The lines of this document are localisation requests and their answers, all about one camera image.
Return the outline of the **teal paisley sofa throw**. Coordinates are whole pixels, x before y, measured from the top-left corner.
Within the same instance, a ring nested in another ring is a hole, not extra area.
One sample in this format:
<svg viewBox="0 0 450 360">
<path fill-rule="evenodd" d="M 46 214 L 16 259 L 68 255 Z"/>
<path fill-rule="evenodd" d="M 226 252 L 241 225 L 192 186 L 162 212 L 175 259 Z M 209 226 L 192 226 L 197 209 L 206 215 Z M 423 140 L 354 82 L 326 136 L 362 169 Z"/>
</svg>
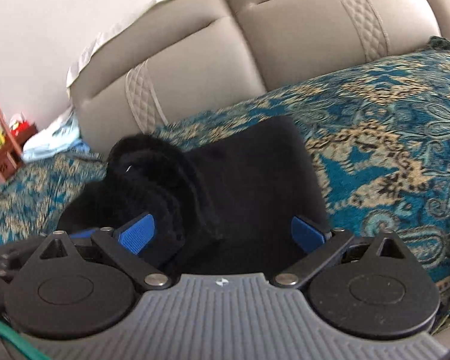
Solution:
<svg viewBox="0 0 450 360">
<path fill-rule="evenodd" d="M 450 41 L 383 58 L 156 133 L 183 151 L 289 117 L 310 156 L 331 238 L 273 275 L 295 275 L 320 316 L 387 340 L 435 324 L 450 309 Z M 27 165 L 0 188 L 0 314 L 37 336 L 106 328 L 163 273 L 114 238 L 118 228 L 69 233 L 58 220 L 107 159 L 75 151 Z M 167 275 L 177 281 L 180 275 Z"/>
</svg>

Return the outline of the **red wooden side table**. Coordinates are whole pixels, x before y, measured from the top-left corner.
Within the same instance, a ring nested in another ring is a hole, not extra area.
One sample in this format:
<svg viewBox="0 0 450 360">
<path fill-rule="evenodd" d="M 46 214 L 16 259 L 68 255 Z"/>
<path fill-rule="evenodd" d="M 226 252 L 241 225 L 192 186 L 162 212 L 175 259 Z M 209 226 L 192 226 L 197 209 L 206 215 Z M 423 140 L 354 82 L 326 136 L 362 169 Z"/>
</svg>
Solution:
<svg viewBox="0 0 450 360">
<path fill-rule="evenodd" d="M 23 146 L 28 139 L 38 133 L 38 129 L 35 123 L 30 123 L 27 130 L 17 136 L 13 135 L 0 106 L 0 130 L 5 138 L 5 143 L 0 148 L 0 185 L 3 185 L 24 166 L 22 160 Z"/>
</svg>

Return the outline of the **light blue cloth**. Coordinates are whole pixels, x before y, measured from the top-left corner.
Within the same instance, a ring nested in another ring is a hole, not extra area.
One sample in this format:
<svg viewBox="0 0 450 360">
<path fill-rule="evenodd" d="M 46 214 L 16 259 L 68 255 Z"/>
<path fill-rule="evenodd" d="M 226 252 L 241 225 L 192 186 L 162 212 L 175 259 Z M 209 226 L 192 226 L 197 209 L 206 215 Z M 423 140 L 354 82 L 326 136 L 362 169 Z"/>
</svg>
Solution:
<svg viewBox="0 0 450 360">
<path fill-rule="evenodd" d="M 80 126 L 74 110 L 70 107 L 45 129 L 26 141 L 22 150 L 25 163 L 50 158 L 67 151 L 80 139 Z"/>
</svg>

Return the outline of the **beige leather sofa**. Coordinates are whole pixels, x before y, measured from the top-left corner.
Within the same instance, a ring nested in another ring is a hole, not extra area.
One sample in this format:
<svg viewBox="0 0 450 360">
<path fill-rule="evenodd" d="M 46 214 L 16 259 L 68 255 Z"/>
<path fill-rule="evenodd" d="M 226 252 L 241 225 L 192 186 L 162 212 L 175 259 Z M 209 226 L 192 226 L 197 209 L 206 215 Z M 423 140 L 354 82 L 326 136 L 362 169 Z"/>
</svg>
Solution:
<svg viewBox="0 0 450 360">
<path fill-rule="evenodd" d="M 272 89 L 450 40 L 450 0 L 151 0 L 69 70 L 85 142 L 122 137 Z"/>
</svg>

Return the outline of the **black pants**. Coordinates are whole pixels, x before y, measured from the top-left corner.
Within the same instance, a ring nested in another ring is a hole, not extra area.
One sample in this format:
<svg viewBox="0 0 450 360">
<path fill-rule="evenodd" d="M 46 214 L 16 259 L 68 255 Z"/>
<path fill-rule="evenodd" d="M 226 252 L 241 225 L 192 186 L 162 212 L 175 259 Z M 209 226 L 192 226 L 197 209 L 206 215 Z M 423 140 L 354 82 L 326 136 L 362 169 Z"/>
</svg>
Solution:
<svg viewBox="0 0 450 360">
<path fill-rule="evenodd" d="M 286 116 L 189 151 L 127 136 L 57 227 L 120 228 L 142 214 L 153 217 L 158 242 L 140 256 L 167 275 L 273 275 L 304 256 L 294 218 L 330 227 L 311 158 Z"/>
</svg>

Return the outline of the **red and white toy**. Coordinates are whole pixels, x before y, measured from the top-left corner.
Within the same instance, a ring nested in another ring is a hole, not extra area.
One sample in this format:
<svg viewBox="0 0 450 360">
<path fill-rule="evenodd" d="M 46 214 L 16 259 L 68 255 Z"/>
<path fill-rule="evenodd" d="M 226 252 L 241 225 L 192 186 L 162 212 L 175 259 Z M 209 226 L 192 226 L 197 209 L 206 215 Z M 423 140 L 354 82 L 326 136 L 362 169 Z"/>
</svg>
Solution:
<svg viewBox="0 0 450 360">
<path fill-rule="evenodd" d="M 9 121 L 10 132 L 17 136 L 19 133 L 27 130 L 30 127 L 30 123 L 27 121 L 22 113 L 14 114 Z"/>
</svg>

